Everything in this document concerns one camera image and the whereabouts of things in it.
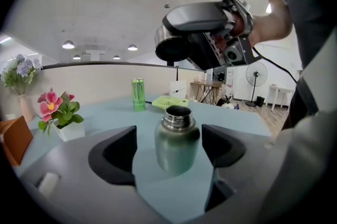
standing fan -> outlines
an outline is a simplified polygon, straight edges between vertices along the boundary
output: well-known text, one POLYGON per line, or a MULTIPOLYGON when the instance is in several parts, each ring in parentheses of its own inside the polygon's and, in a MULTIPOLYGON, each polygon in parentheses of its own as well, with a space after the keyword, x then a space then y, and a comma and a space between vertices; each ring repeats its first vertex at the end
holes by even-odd
POLYGON ((246 102, 246 105, 250 107, 256 107, 256 104, 253 102, 254 91, 256 86, 261 86, 267 80, 268 71, 264 64, 261 62, 254 62, 247 67, 246 78, 247 81, 254 86, 252 100, 246 102))

person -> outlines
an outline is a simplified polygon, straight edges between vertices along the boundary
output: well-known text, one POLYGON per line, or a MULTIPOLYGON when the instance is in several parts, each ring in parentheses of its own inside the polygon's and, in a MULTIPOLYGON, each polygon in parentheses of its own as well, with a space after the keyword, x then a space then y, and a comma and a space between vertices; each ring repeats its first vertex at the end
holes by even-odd
MULTIPOLYGON (((313 60, 335 26, 333 6, 324 0, 268 0, 271 13, 254 16, 249 34, 251 46, 263 41, 288 36, 294 25, 303 69, 313 60)), ((318 111, 316 102, 300 78, 290 104, 290 112, 282 129, 294 127, 307 114, 318 111)))

wooden floor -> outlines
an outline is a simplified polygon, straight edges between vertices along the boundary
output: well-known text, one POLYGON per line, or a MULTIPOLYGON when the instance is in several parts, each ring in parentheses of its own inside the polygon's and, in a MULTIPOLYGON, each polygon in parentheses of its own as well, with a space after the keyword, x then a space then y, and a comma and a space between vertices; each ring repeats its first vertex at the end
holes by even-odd
POLYGON ((283 123, 285 119, 288 116, 287 109, 288 108, 281 108, 281 107, 275 107, 274 111, 271 111, 271 106, 263 105, 262 107, 249 107, 244 102, 237 102, 232 101, 231 104, 239 105, 239 110, 241 111, 248 111, 248 112, 256 112, 260 115, 263 122, 266 124, 266 126, 269 128, 270 132, 272 133, 273 137, 276 138, 276 136, 280 133, 283 123))

green energy drink can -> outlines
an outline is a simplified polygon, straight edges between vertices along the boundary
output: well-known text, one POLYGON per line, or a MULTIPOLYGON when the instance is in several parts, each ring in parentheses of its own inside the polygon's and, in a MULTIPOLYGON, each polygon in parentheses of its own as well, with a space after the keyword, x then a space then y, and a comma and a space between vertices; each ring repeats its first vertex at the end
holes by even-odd
POLYGON ((145 110, 144 80, 142 78, 132 79, 131 89, 132 89, 133 110, 136 112, 144 111, 145 110))

black trash bin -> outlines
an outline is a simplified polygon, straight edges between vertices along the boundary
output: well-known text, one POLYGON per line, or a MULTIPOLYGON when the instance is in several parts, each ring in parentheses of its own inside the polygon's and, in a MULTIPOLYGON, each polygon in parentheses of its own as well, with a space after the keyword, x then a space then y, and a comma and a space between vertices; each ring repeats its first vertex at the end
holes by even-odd
POLYGON ((256 98, 256 105, 259 106, 259 107, 262 107, 263 106, 263 102, 264 102, 264 98, 261 97, 261 96, 258 96, 256 98))

